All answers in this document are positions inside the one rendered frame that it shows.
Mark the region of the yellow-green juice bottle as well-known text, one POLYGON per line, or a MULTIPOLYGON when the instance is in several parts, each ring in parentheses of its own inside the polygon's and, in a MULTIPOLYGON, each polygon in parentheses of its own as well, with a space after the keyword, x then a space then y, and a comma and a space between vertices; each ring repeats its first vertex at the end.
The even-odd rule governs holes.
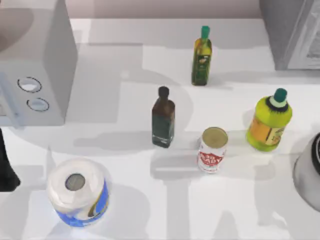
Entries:
POLYGON ((255 149, 270 152, 276 149, 293 110, 287 101, 287 90, 278 88, 273 95, 261 98, 246 132, 247 142, 255 149))

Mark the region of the pale microwave oven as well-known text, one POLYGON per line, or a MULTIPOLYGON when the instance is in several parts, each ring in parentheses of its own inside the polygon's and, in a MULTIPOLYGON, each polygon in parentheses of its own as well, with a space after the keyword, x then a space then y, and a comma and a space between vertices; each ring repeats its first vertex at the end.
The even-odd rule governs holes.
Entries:
POLYGON ((0 127, 63 125, 77 61, 66 0, 0 0, 0 127), (25 77, 42 89, 20 89, 25 77), (27 100, 35 98, 49 109, 31 110, 27 100))

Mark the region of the dark brown glass bottle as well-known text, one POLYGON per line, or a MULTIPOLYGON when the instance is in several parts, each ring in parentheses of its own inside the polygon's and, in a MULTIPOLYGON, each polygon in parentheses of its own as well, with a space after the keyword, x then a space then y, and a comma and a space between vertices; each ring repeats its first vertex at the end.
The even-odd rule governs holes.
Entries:
POLYGON ((169 148, 175 135, 175 103, 169 99, 170 90, 166 86, 158 88, 158 99, 151 111, 152 143, 169 148))

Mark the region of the white paper towel roll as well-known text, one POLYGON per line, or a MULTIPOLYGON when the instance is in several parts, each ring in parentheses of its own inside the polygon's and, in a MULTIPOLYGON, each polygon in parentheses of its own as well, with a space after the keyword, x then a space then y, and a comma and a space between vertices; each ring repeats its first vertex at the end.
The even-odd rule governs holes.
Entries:
POLYGON ((71 227, 94 224, 109 206, 105 175, 96 162, 87 158, 59 164, 50 172, 46 189, 55 212, 71 227))

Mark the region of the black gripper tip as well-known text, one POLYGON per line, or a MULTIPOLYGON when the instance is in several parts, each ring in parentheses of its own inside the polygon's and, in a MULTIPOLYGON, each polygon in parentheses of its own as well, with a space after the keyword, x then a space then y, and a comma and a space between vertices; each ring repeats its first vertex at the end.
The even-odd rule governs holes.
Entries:
POLYGON ((0 193, 13 192, 20 184, 21 181, 7 156, 3 132, 0 128, 0 193))

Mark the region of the green olive oil bottle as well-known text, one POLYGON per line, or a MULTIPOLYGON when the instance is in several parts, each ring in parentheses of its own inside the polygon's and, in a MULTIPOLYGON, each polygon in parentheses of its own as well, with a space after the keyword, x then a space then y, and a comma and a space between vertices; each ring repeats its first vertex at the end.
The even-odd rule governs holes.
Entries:
POLYGON ((210 27, 201 27, 201 35, 194 42, 191 83, 194 86, 205 86, 208 83, 212 59, 212 43, 209 39, 210 27))

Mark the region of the large microwave knob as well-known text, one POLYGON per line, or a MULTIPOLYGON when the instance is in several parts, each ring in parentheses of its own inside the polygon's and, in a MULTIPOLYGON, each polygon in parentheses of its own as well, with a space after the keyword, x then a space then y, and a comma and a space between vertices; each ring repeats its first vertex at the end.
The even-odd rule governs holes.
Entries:
POLYGON ((34 77, 23 77, 17 80, 19 88, 27 93, 37 93, 42 89, 42 84, 34 77))

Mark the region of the small microwave knob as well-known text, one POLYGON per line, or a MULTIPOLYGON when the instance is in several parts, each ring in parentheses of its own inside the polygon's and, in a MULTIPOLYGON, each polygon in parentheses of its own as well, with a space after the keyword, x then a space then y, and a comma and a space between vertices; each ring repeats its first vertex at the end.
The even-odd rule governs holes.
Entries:
POLYGON ((43 98, 34 98, 26 101, 27 106, 36 112, 45 112, 50 108, 49 103, 43 98))

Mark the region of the red and white can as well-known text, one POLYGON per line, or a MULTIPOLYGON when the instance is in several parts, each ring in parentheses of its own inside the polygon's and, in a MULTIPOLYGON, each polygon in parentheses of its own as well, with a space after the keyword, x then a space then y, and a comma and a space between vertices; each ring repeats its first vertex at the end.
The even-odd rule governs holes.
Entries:
POLYGON ((204 172, 215 173, 225 157, 228 141, 228 135, 222 128, 205 129, 197 153, 198 167, 204 172))

